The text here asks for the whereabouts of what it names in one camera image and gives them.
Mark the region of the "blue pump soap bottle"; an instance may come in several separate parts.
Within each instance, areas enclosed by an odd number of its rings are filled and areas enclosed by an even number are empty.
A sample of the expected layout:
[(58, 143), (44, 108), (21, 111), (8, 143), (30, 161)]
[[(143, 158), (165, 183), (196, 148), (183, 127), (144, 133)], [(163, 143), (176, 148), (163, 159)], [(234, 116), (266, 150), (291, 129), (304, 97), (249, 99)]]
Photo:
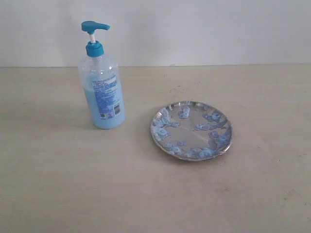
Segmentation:
[(95, 21), (84, 21), (82, 31), (89, 35), (86, 57), (79, 65), (79, 76), (90, 110), (93, 124), (100, 129), (112, 129), (125, 120), (119, 66), (104, 52), (101, 42), (95, 39), (96, 30), (109, 30), (110, 26)]

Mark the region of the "round metal plate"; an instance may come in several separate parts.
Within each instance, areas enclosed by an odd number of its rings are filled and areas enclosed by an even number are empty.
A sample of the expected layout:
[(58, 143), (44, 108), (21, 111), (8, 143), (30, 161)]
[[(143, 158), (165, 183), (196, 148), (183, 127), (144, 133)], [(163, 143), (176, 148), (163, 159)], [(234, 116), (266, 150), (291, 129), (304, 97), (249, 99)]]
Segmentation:
[(155, 144), (175, 158), (199, 162), (214, 159), (232, 144), (232, 125), (217, 108), (195, 101), (179, 101), (161, 108), (150, 132)]

